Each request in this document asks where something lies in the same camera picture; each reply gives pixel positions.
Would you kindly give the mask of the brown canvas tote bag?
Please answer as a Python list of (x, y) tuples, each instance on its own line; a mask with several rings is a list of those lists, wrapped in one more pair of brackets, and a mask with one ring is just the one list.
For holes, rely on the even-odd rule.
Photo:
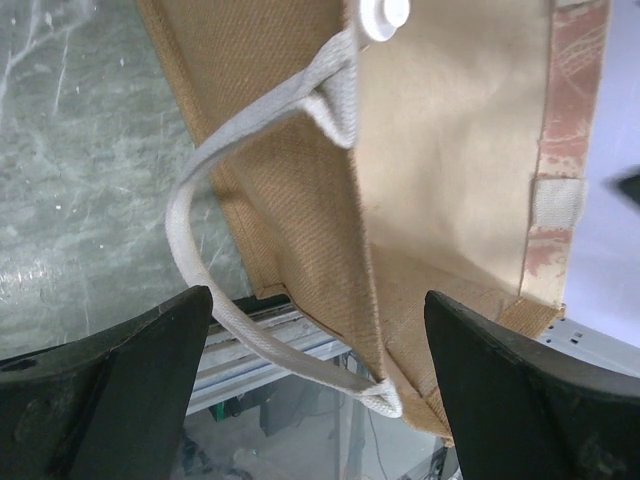
[[(196, 148), (165, 230), (190, 285), (268, 362), (450, 439), (424, 300), (530, 338), (564, 311), (607, 1), (410, 1), (365, 44), (357, 1), (142, 1)], [(191, 227), (210, 178), (253, 292), (349, 345), (342, 372), (250, 323)]]

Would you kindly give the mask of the white jug black cap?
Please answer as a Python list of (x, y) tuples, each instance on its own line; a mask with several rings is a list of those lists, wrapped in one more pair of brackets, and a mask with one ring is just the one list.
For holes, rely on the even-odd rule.
[(390, 40), (409, 18), (409, 0), (359, 0), (355, 18), (359, 36), (365, 44)]

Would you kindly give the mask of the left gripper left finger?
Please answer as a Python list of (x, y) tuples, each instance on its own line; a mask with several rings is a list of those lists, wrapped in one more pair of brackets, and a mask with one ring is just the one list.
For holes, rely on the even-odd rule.
[(206, 287), (1, 363), (4, 479), (167, 479), (211, 320)]

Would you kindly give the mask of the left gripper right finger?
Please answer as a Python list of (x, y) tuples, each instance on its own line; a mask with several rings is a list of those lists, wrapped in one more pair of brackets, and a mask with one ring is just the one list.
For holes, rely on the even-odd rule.
[(636, 479), (639, 380), (549, 348), (445, 294), (426, 336), (466, 479)]

